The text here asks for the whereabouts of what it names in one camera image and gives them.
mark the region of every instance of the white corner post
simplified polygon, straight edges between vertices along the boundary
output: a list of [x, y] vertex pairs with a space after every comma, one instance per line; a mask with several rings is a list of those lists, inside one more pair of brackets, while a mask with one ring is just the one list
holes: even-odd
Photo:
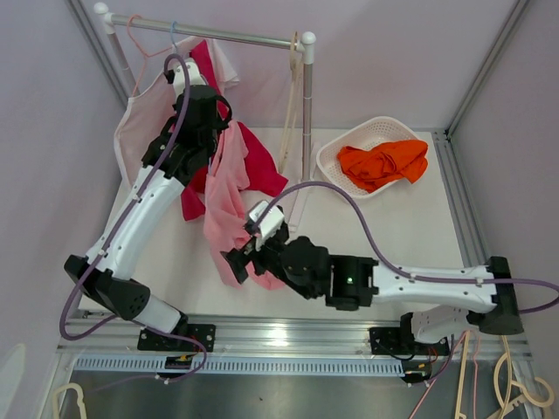
[[316, 36], [305, 32], [301, 37], [303, 50], [303, 182], [311, 179], [311, 131], [313, 123], [313, 63]]
[[93, 10], [95, 11], [95, 14], [99, 16], [101, 24], [103, 25], [103, 29], [107, 34], [108, 42], [111, 47], [113, 47], [114, 55], [119, 63], [124, 85], [127, 90], [126, 93], [128, 97], [131, 97], [134, 86], [136, 86], [136, 80], [134, 78], [132, 70], [130, 69], [128, 61], [126, 60], [126, 55], [124, 55], [121, 43], [119, 42], [119, 39], [114, 31], [114, 24], [111, 18], [113, 13], [110, 13], [108, 11], [108, 6], [104, 3], [96, 3], [93, 7]]

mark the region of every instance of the metal rod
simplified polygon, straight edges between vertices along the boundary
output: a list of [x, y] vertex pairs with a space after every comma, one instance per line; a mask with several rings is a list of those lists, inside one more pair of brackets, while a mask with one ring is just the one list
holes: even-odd
[[97, 31], [95, 31], [91, 17], [84, 8], [83, 3], [80, 0], [65, 0], [65, 3], [76, 20], [76, 24], [84, 34], [87, 43], [91, 46], [93, 55], [100, 64], [102, 71], [105, 73], [119, 101], [126, 107], [128, 102], [126, 89], [121, 81], [119, 73], [111, 62], [111, 58], [107, 54], [107, 48], [101, 42]]
[[497, 64], [497, 60], [499, 59], [502, 52], [505, 50], [505, 47], [508, 44], [508, 40], [512, 37], [514, 30], [518, 27], [521, 18], [526, 14], [526, 10], [528, 9], [528, 5], [530, 4], [530, 2], [531, 0], [517, 0], [513, 9], [509, 13], [507, 20], [503, 24], [499, 35], [497, 36], [497, 39], [493, 43], [493, 46], [489, 50], [489, 53], [483, 61], [481, 68], [478, 70], [478, 73], [473, 79], [473, 82], [470, 85], [466, 96], [464, 97], [464, 99], [462, 99], [458, 110], [452, 117], [451, 123], [447, 130], [447, 135], [449, 138], [451, 138], [452, 135], [456, 132], [456, 128], [462, 121], [464, 114], [470, 108], [470, 105], [477, 97], [478, 92], [487, 80], [489, 73]]
[[130, 69], [130, 65], [128, 64], [128, 60], [126, 59], [126, 55], [122, 50], [121, 43], [119, 42], [116, 33], [108, 33], [108, 42], [113, 47], [114, 55], [116, 56], [116, 60], [119, 63], [120, 70], [122, 72], [122, 77], [124, 78], [125, 89], [128, 97], [132, 97], [132, 92], [134, 91], [134, 86], [136, 86], [136, 79], [132, 70]]
[[311, 179], [311, 125], [313, 115], [313, 65], [303, 65], [303, 177]]
[[[126, 26], [128, 24], [129, 17], [112, 14], [110, 15], [110, 19], [113, 24]], [[132, 21], [130, 26], [133, 26], [135, 28], [151, 29], [153, 31], [169, 32], [171, 29], [171, 22], [137, 18]], [[175, 24], [173, 32], [195, 37], [240, 42], [242, 44], [271, 46], [272, 48], [281, 48], [284, 50], [288, 50], [291, 46], [291, 40], [289, 39], [259, 37], [256, 35], [250, 35], [241, 32], [218, 31], [215, 29], [203, 28], [200, 26], [190, 26], [187, 24]]]

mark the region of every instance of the black bracket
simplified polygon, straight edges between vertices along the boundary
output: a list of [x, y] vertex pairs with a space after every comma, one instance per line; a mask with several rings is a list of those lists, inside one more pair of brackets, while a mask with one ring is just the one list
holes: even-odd
[[440, 342], [427, 344], [403, 342], [400, 327], [371, 327], [369, 329], [370, 351], [373, 355], [429, 355], [429, 348], [437, 351], [438, 356], [447, 356], [450, 348], [446, 338]]
[[[196, 325], [188, 324], [186, 331], [180, 333], [181, 336], [197, 340], [205, 346], [208, 352], [213, 352], [213, 346], [216, 338], [215, 325]], [[138, 350], [151, 352], [199, 352], [200, 348], [196, 345], [177, 340], [165, 338], [160, 334], [150, 332], [149, 330], [141, 330], [138, 337]]]

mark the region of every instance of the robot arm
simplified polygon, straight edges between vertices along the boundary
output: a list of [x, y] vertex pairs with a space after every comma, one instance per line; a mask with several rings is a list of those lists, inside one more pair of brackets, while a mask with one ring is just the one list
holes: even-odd
[[[193, 71], [196, 67], [190, 63]], [[169, 77], [178, 94], [175, 104], [176, 114], [183, 106], [185, 77], [180, 73]], [[224, 120], [217, 113], [217, 103], [227, 105], [230, 112]], [[217, 149], [217, 137], [231, 120], [231, 108], [226, 100], [210, 86], [202, 84], [190, 87], [188, 109], [180, 132], [169, 156], [156, 170], [148, 186], [139, 197], [139, 190], [153, 171], [155, 163], [169, 144], [171, 129], [176, 124], [176, 116], [169, 118], [161, 134], [153, 140], [142, 158], [143, 167], [121, 210], [110, 223], [101, 238], [81, 258], [71, 255], [65, 263], [65, 270], [77, 283], [90, 268], [90, 263], [99, 255], [103, 256], [83, 284], [83, 293], [98, 304], [106, 307], [122, 319], [133, 320], [165, 333], [176, 332], [186, 324], [186, 316], [174, 307], [150, 293], [147, 286], [132, 279], [141, 251], [151, 236], [153, 229], [170, 204], [177, 199], [189, 184], [194, 174], [208, 164]], [[110, 247], [103, 245], [113, 230], [116, 220], [128, 208], [131, 201], [138, 203], [132, 207], [126, 221], [116, 232]]]
[[[487, 265], [464, 269], [401, 267], [411, 279], [401, 278], [373, 258], [330, 255], [308, 237], [287, 242], [289, 232], [281, 209], [273, 207], [262, 223], [253, 225], [267, 207], [258, 203], [248, 213], [246, 230], [252, 237], [239, 250], [224, 253], [238, 282], [247, 278], [246, 265], [257, 274], [271, 272], [305, 299], [324, 297], [327, 306], [353, 311], [372, 303], [418, 302], [437, 304], [422, 313], [401, 318], [401, 332], [409, 342], [435, 343], [443, 337], [475, 328], [490, 334], [522, 332], [514, 288], [483, 284], [483, 279], [510, 278], [507, 260], [491, 258]], [[435, 284], [415, 281], [414, 275], [434, 278], [478, 278], [479, 284]]]

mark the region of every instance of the red cloth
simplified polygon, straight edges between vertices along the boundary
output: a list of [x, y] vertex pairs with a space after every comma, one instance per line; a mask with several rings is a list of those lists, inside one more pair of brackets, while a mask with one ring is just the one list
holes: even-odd
[[[216, 75], [206, 41], [198, 44], [190, 52], [190, 56], [196, 61], [200, 73], [206, 78], [208, 84], [221, 94], [217, 86]], [[217, 104], [217, 110], [222, 118], [227, 114], [227, 107], [223, 103]], [[273, 158], [262, 143], [260, 143], [256, 135], [245, 124], [239, 122], [238, 125], [245, 145], [248, 148], [248, 155], [245, 158], [245, 170], [248, 174], [250, 185], [247, 189], [259, 190], [269, 196], [279, 195], [287, 185], [287, 179], [278, 173]], [[205, 213], [204, 203], [202, 203], [198, 194], [203, 194], [205, 191], [207, 175], [207, 166], [198, 170], [192, 177], [189, 186], [181, 194], [183, 217], [186, 221], [194, 220]]]

